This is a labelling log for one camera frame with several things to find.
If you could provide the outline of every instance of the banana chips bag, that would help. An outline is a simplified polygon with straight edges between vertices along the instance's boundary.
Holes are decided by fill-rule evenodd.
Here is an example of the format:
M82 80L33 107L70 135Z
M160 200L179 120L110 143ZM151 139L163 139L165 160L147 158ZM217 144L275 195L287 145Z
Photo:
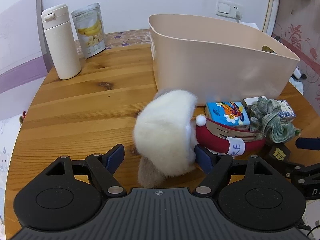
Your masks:
M84 57L103 51L106 45L99 3L75 10L71 15Z

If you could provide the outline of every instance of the tissue box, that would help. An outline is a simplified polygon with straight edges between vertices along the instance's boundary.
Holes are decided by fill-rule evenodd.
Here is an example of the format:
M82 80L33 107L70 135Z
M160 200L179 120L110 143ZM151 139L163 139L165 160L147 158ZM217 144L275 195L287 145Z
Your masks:
M295 119L294 113L287 100L277 100L281 105L281 111L278 113L281 123L292 122Z
M242 99L241 103L242 103L245 111L246 111L248 114L250 113L250 108L251 108L251 106L253 106L254 104L257 103L258 98L267 99L265 96L263 96L263 97L256 97L256 98L245 98L245 99Z
M205 114L215 122L232 126L236 129L249 129L250 120L240 102L206 103Z

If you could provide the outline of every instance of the water bottle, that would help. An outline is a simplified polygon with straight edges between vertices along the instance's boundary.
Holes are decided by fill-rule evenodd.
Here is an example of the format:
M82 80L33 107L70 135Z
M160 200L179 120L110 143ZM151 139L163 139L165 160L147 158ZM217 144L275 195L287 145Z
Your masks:
M41 15L44 35L54 67L60 79L69 79L81 70L73 38L68 6L60 4L46 9Z

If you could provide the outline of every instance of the gray ribbed panel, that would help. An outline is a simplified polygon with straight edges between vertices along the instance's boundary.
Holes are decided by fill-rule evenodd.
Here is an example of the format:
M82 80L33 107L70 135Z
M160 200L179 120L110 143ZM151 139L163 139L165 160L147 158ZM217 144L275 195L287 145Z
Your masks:
M258 233L224 218L214 202L197 198L187 188L134 188L110 199L93 220L72 230L44 233L22 229L12 240L306 240L295 228Z

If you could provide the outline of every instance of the wood grain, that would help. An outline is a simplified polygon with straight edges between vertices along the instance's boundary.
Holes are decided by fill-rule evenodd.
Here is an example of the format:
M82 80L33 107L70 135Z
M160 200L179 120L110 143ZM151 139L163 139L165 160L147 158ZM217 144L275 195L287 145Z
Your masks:
M23 122L13 151L5 194L5 229L9 239L20 225L13 200L23 188L60 155L84 159L92 153L105 153L117 143L125 147L125 159L115 173L128 191L138 187L140 157L132 153L132 129L139 111L153 99L156 85L150 46L133 45L105 50L87 60L82 71L69 80L58 79L55 69L45 78ZM320 118L302 95L288 84L280 96L295 110L296 127L303 136L320 136ZM198 107L194 115L203 114ZM294 150L294 141L288 143ZM320 162L320 155L294 150L292 161ZM203 179L199 169L166 180L161 187L190 187ZM233 176L232 181L242 176Z

